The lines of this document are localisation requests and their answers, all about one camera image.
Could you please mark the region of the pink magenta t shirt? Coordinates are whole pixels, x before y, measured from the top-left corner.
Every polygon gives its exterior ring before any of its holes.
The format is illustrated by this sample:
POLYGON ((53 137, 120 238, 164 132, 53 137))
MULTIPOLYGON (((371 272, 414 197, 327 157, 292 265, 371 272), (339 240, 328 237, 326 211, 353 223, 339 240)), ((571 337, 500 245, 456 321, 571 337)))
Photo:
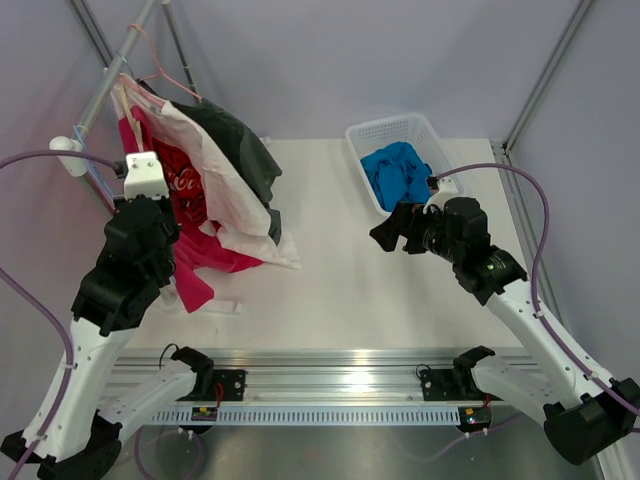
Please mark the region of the pink magenta t shirt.
POLYGON ((215 297, 214 289, 196 274, 198 269, 236 273, 258 267, 262 261, 228 250, 217 237, 200 230, 202 226, 214 224, 207 218, 199 173, 183 150, 152 136, 147 117, 146 129, 152 144, 149 151, 154 151, 162 164, 175 215, 182 226, 179 240, 174 245, 175 284, 187 312, 193 313, 215 297))

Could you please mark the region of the wooden clothes hanger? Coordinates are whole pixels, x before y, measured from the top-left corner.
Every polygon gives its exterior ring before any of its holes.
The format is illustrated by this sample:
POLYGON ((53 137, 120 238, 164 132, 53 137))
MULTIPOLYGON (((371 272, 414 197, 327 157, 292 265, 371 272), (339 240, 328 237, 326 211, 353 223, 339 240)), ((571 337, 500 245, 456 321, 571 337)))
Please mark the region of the wooden clothes hanger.
POLYGON ((111 99, 118 116, 124 152, 131 154, 149 151, 152 144, 146 129, 146 117, 138 106, 130 105, 126 87, 116 83, 111 91, 111 99))

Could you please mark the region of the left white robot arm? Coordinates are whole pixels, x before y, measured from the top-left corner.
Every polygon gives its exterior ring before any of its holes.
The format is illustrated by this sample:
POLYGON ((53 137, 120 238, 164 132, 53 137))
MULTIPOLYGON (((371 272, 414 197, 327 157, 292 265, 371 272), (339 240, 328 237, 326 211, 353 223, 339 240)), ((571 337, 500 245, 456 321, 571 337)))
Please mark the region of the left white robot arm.
POLYGON ((49 391, 30 425, 2 442, 17 470, 35 464, 39 479, 100 479, 115 463, 124 424, 106 419, 98 403, 115 361, 170 283, 179 232, 169 198, 117 201, 71 325, 60 331, 65 353, 49 391))

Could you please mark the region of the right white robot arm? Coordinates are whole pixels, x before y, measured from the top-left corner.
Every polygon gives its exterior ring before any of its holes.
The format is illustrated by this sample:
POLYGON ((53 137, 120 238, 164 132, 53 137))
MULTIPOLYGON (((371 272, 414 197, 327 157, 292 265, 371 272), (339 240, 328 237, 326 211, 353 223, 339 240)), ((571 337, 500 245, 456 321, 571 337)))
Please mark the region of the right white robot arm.
POLYGON ((540 381, 476 347, 454 361, 452 384, 460 395, 482 392, 508 402, 541 425, 554 449, 574 465, 632 433, 638 384, 616 380, 545 313, 525 270, 492 244, 477 200, 400 203, 370 236, 386 252, 404 238, 406 253, 430 252, 449 261, 459 285, 509 328, 546 377, 540 381))

